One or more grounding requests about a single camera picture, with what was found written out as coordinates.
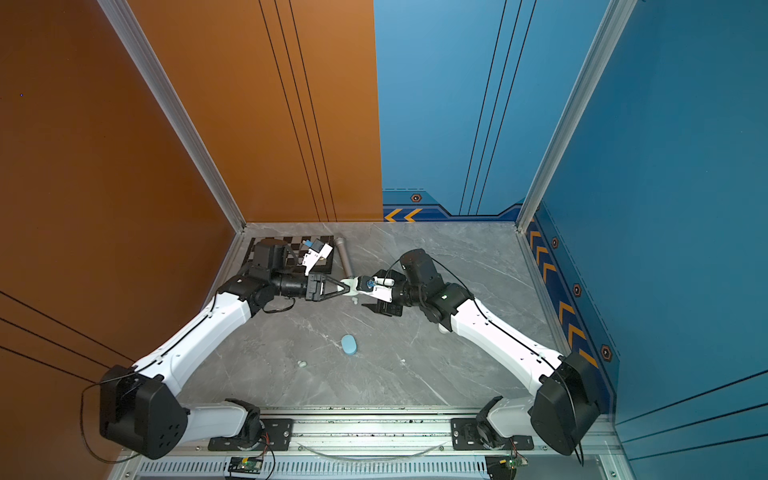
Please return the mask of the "green charging case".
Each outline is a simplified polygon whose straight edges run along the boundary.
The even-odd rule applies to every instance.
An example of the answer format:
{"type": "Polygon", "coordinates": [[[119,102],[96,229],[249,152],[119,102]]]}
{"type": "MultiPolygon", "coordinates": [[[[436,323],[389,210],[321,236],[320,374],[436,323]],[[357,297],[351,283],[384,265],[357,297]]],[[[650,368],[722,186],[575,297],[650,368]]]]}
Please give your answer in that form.
{"type": "Polygon", "coordinates": [[[341,280],[341,283],[345,285],[345,292],[343,293],[344,296],[357,296],[359,294],[359,291],[357,289],[359,278],[345,278],[341,280]]]}

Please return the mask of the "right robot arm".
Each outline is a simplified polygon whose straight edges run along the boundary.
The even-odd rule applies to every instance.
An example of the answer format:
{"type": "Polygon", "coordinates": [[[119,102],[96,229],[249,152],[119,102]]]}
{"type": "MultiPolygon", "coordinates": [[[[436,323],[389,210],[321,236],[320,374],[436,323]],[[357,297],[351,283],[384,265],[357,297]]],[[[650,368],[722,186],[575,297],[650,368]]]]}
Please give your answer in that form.
{"type": "Polygon", "coordinates": [[[399,316],[419,309],[432,323],[481,348],[526,388],[527,400],[496,396],[475,417],[477,436],[488,449],[502,449],[528,420],[546,446],[565,456],[583,455],[582,440],[601,414],[593,366],[580,354],[563,355],[527,337],[488,309],[426,251],[403,254],[390,268],[351,284],[373,298],[369,310],[399,316]]]}

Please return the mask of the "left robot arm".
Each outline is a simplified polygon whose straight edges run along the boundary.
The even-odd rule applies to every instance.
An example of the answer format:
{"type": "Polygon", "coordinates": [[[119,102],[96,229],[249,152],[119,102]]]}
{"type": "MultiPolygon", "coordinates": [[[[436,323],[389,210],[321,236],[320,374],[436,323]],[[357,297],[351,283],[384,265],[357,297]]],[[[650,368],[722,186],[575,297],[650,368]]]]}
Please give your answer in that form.
{"type": "Polygon", "coordinates": [[[112,367],[99,383],[99,433],[149,459],[177,445],[221,438],[250,450],[263,444],[259,407],[229,398],[222,403],[184,405],[177,396],[202,362],[235,330],[258,313],[269,314],[277,297],[323,302],[351,293],[356,279],[335,279],[314,272],[329,258],[330,244],[310,243],[296,265],[289,246],[266,239],[253,257],[222,284],[210,303],[169,340],[130,367],[112,367]]]}

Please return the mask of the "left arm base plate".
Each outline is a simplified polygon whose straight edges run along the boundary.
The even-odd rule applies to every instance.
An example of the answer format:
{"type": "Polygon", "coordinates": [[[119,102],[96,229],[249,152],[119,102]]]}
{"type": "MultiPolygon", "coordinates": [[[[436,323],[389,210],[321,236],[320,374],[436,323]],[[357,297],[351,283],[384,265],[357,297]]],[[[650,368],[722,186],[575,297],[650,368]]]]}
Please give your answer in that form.
{"type": "Polygon", "coordinates": [[[293,436],[294,420],[291,418],[267,418],[261,420],[259,435],[255,440],[216,437],[209,440],[208,451],[264,451],[289,450],[293,436]]]}

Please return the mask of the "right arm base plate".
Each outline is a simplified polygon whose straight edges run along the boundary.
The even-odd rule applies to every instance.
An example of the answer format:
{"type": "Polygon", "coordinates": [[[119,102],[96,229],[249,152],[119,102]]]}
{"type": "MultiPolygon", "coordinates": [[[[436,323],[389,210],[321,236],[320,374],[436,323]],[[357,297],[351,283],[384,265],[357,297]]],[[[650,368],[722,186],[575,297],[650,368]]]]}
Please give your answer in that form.
{"type": "Polygon", "coordinates": [[[476,418],[453,418],[450,420],[450,427],[452,445],[456,451],[532,451],[535,448],[532,436],[502,437],[487,421],[479,422],[476,418]]]}

